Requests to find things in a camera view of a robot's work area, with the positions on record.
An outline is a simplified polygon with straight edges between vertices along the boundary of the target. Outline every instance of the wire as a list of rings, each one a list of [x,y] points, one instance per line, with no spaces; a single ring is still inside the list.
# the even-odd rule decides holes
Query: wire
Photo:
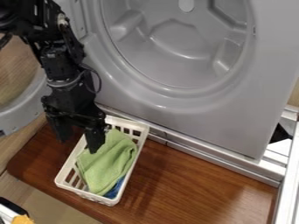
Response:
[[[93,68],[91,68],[90,66],[86,65],[86,64],[81,64],[80,65],[81,68],[85,69],[85,70],[88,70],[89,72],[93,73],[96,75],[96,77],[98,78],[98,81],[99,81],[99,87],[96,91],[94,91],[93,89],[91,89],[86,83],[85,83],[85,86],[87,87],[87,90],[93,94],[98,94],[100,93],[101,91],[101,77],[100,75],[98,74],[97,71],[95,71]]]
[[[0,51],[10,42],[12,39],[12,34],[10,32],[5,33],[5,35],[0,39]]]

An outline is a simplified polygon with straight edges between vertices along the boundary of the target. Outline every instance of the laundry basket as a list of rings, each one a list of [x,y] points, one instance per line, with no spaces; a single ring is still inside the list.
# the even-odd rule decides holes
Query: laundry basket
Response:
[[[126,177],[122,183],[122,187],[114,199],[108,199],[88,191],[88,186],[80,175],[77,167],[77,157],[85,149],[87,142],[84,136],[79,140],[73,152],[62,166],[59,174],[56,176],[55,184],[57,187],[66,189],[67,191],[77,193],[81,198],[95,201],[103,205],[112,207],[116,205],[122,197],[123,191],[129,181],[131,173],[135,167],[136,161],[139,158],[140,152],[143,149],[144,142],[149,134],[149,126],[138,122],[121,119],[108,115],[106,123],[111,125],[111,129],[115,128],[124,132],[137,145],[137,154],[135,161],[129,169]]]

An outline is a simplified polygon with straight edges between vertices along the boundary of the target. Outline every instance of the washing machine panel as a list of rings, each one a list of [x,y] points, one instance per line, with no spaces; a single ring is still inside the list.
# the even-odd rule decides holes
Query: washing machine panel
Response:
[[[260,158],[298,73],[296,0],[89,0],[96,101]]]

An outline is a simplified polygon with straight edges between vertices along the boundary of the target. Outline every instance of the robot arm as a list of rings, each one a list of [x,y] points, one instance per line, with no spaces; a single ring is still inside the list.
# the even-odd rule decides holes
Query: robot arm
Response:
[[[0,0],[0,33],[5,34],[0,50],[17,35],[45,69],[52,93],[42,103],[57,138],[65,142],[73,134],[72,126],[79,126],[95,153],[105,143],[106,115],[94,104],[100,91],[94,90],[91,73],[96,72],[82,63],[84,46],[64,12],[53,0]]]

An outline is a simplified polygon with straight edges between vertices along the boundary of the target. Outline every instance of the green cloth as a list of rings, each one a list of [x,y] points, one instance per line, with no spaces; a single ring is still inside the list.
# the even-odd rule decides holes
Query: green cloth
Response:
[[[77,164],[89,192],[100,196],[110,191],[125,176],[136,157],[136,144],[117,129],[110,130],[106,142],[95,154],[84,150]]]

